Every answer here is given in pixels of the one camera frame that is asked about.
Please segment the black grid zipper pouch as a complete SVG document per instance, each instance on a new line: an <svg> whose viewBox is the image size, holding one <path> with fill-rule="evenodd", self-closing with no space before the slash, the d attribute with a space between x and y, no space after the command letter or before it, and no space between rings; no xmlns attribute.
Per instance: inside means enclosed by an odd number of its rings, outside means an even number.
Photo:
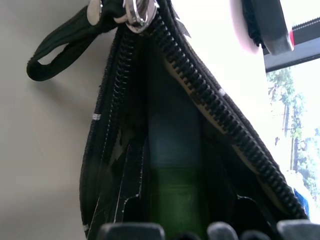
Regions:
<svg viewBox="0 0 320 240"><path fill-rule="evenodd" d="M172 0L90 0L42 41L27 75L52 79L111 30L79 180L86 240L97 240L105 224L159 224L151 221L153 112L197 117L208 216L204 238L181 232L165 240L282 240L278 222L310 221L268 147L191 45Z"/></svg>

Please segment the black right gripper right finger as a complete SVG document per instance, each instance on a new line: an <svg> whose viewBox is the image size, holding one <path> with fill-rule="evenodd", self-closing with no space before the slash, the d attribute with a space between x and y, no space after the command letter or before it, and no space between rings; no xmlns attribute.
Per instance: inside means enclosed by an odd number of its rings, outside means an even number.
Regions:
<svg viewBox="0 0 320 240"><path fill-rule="evenodd" d="M309 220L283 220L276 227L282 240L320 240L320 224Z"/></svg>

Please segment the green highlighter with dark cap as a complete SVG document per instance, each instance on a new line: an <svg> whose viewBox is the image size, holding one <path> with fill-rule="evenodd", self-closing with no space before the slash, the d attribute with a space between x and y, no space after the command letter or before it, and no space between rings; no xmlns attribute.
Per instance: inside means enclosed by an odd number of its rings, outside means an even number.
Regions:
<svg viewBox="0 0 320 240"><path fill-rule="evenodd" d="M149 115L151 221L166 237L191 232L206 236L208 213L203 184L200 131L196 116Z"/></svg>

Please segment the finger of the black ribbed left gripper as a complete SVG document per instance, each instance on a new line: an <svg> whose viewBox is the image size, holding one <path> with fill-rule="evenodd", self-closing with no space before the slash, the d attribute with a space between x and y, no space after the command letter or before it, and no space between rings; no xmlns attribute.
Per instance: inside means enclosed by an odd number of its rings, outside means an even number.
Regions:
<svg viewBox="0 0 320 240"><path fill-rule="evenodd" d="M294 50L289 0L243 0L243 16L256 46L274 56Z"/></svg>

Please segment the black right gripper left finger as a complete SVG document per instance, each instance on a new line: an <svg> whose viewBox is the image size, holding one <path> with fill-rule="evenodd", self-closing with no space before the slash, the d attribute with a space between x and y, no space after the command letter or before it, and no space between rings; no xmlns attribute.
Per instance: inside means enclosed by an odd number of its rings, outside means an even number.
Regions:
<svg viewBox="0 0 320 240"><path fill-rule="evenodd" d="M166 240L166 235L157 223L108 223L101 226L96 240Z"/></svg>

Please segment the blue object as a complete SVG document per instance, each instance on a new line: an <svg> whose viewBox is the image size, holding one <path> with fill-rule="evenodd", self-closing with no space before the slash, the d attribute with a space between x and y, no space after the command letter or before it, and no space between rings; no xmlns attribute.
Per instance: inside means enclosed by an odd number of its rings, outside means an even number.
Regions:
<svg viewBox="0 0 320 240"><path fill-rule="evenodd" d="M293 189L295 197L298 199L299 203L302 205L304 212L307 216L310 215L309 202L308 200L301 195L295 188Z"/></svg>

